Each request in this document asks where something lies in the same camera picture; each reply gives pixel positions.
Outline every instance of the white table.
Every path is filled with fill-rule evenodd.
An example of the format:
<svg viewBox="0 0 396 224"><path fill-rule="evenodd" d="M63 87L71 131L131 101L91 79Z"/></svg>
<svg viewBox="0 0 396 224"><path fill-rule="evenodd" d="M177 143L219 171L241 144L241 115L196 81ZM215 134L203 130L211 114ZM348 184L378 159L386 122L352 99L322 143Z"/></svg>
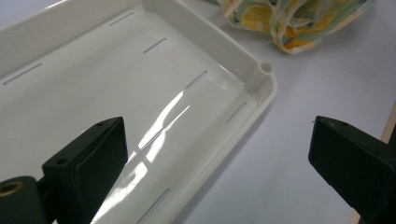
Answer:
<svg viewBox="0 0 396 224"><path fill-rule="evenodd" d="M57 1L12 2L0 0L0 28ZM347 223L352 209L308 162L311 121L327 116L381 135L396 99L396 2L377 1L298 55L279 51L269 35L231 28L206 0L186 2L271 63L279 92L176 223Z"/></svg>

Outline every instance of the white tray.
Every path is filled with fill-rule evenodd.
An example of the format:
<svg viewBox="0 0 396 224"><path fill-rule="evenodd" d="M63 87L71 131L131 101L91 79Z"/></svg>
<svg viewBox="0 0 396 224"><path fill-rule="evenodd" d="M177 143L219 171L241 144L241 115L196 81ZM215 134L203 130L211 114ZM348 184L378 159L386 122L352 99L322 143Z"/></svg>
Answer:
<svg viewBox="0 0 396 224"><path fill-rule="evenodd" d="M130 159L97 223L171 222L276 94L270 64L178 0L134 4L0 78L0 180L40 178L84 130L124 117Z"/></svg>

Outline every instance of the black plastic part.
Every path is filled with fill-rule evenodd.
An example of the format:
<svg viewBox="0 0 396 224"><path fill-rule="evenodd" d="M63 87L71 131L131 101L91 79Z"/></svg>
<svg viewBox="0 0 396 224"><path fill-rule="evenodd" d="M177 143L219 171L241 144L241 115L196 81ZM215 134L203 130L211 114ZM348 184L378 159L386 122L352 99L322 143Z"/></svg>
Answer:
<svg viewBox="0 0 396 224"><path fill-rule="evenodd" d="M317 117L308 159L366 223L396 223L395 147L343 121Z"/></svg>
<svg viewBox="0 0 396 224"><path fill-rule="evenodd" d="M90 223L118 178L127 153L122 118L92 126L43 164L58 223Z"/></svg>
<svg viewBox="0 0 396 224"><path fill-rule="evenodd" d="M49 223L34 178L20 176L0 183L0 223Z"/></svg>

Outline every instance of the white tabletop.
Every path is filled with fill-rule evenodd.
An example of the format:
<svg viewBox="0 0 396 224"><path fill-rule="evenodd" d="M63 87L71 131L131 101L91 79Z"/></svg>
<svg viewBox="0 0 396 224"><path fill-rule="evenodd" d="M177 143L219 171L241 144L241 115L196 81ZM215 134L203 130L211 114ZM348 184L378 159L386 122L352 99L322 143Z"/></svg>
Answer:
<svg viewBox="0 0 396 224"><path fill-rule="evenodd" d="M0 29L58 1L0 0ZM396 2L377 1L314 49L289 55L269 35L231 28L218 6L185 1L271 63L279 91L176 223L347 223L352 209L307 159L311 121L321 115L381 135L396 99Z"/></svg>

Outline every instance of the table surface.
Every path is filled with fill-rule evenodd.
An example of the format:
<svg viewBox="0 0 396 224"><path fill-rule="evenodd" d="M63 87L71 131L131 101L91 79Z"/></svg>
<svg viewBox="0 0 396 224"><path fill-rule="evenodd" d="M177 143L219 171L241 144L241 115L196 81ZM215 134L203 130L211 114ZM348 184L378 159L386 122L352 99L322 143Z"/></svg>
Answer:
<svg viewBox="0 0 396 224"><path fill-rule="evenodd" d="M312 121L340 119L381 135L396 99L396 1L381 0L307 52L230 27L219 7L184 0L275 68L279 91L176 223L347 223L352 212L307 159ZM0 29L59 0L0 0Z"/></svg>

